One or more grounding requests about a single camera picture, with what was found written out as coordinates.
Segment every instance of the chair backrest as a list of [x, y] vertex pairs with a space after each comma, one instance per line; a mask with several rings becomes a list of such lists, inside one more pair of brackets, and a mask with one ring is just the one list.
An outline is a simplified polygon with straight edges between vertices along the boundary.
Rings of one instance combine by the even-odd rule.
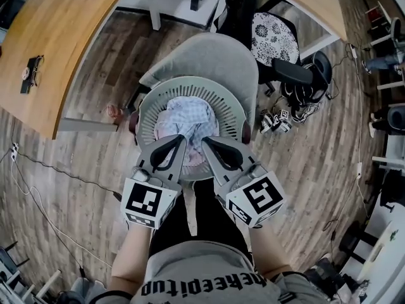
[[252, 46], [252, 21], [257, 8], [257, 0], [225, 0], [226, 18], [221, 15], [215, 20], [217, 32], [241, 42], [248, 49]]
[[405, 106], [391, 107], [388, 111], [387, 120], [393, 129], [405, 130]]
[[259, 72], [253, 55], [240, 42], [221, 34], [195, 35], [149, 69], [139, 83], [152, 89], [184, 75], [204, 77], [227, 88], [253, 127]]

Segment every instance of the gray chair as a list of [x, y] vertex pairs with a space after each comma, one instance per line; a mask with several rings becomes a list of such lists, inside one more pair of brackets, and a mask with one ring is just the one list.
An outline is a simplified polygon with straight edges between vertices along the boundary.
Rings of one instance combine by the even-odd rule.
[[134, 102], [140, 93], [148, 93], [161, 82], [185, 75], [204, 77], [227, 88], [242, 105], [247, 123], [253, 128], [259, 80], [256, 60], [242, 43], [214, 33], [191, 37], [149, 69], [140, 78], [126, 112], [136, 111]]

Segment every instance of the shoe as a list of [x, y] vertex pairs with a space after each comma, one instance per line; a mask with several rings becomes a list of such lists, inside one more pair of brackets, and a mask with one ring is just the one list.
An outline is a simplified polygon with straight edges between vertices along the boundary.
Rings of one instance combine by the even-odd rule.
[[368, 123], [368, 130], [370, 131], [370, 136], [373, 139], [376, 131], [376, 129], [373, 127], [373, 123]]
[[367, 68], [367, 66], [366, 66], [366, 62], [361, 61], [361, 65], [363, 66], [364, 70], [365, 70], [368, 74], [371, 74], [371, 71], [370, 71], [370, 70]]

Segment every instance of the gray laundry basket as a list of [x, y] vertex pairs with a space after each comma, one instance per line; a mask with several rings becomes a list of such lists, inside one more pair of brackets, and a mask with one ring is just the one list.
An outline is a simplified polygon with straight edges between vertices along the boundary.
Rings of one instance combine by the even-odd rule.
[[[195, 96], [207, 101], [220, 124], [220, 136], [241, 141], [246, 116], [235, 96], [222, 85], [209, 79], [177, 77], [156, 86], [140, 104], [137, 141], [141, 149], [155, 141], [154, 126], [158, 115], [166, 109], [169, 100], [179, 96]], [[183, 166], [180, 179], [197, 181], [212, 176], [209, 165], [204, 162], [195, 167]]]

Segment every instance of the person's leg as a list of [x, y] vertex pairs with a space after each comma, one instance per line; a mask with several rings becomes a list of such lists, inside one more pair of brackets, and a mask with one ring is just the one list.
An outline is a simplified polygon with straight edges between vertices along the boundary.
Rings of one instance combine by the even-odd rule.
[[191, 240], [191, 233], [187, 223], [187, 210], [184, 197], [181, 194], [176, 204], [151, 239], [149, 257], [176, 244]]
[[194, 190], [196, 193], [197, 238], [232, 246], [252, 261], [242, 233], [215, 198], [213, 179], [197, 181], [194, 184]]
[[387, 120], [381, 120], [379, 122], [372, 123], [372, 126], [376, 130], [384, 130], [386, 132], [391, 131], [391, 126]]
[[365, 66], [369, 71], [389, 70], [396, 64], [398, 64], [398, 58], [396, 55], [386, 55], [382, 58], [372, 58], [365, 61]]
[[388, 111], [390, 110], [390, 108], [388, 106], [383, 107], [379, 110], [377, 110], [376, 112], [374, 112], [374, 119], [387, 119], [387, 115], [388, 115]]

